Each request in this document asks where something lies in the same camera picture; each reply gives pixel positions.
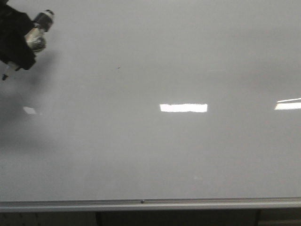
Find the black fabric covered gripper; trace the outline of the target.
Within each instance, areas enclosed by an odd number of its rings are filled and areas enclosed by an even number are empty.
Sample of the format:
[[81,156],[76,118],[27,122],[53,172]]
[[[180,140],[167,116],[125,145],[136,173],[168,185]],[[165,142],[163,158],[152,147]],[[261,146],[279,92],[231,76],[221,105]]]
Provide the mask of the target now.
[[29,70],[35,63],[35,54],[28,46],[25,36],[34,28],[33,21],[25,13],[0,3],[0,60]]

